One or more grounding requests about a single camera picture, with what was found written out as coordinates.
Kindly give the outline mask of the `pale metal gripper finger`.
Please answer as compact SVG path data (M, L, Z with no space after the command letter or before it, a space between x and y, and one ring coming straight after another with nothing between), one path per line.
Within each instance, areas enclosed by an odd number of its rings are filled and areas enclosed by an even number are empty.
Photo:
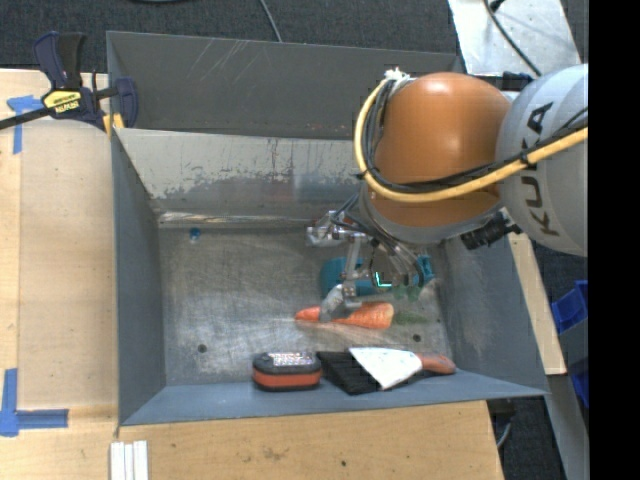
M346 314L351 314L361 307L362 303L358 297L358 290L355 284L344 283L342 285L342 296L343 308Z
M327 323L345 317L343 287L334 286L320 304L318 320Z

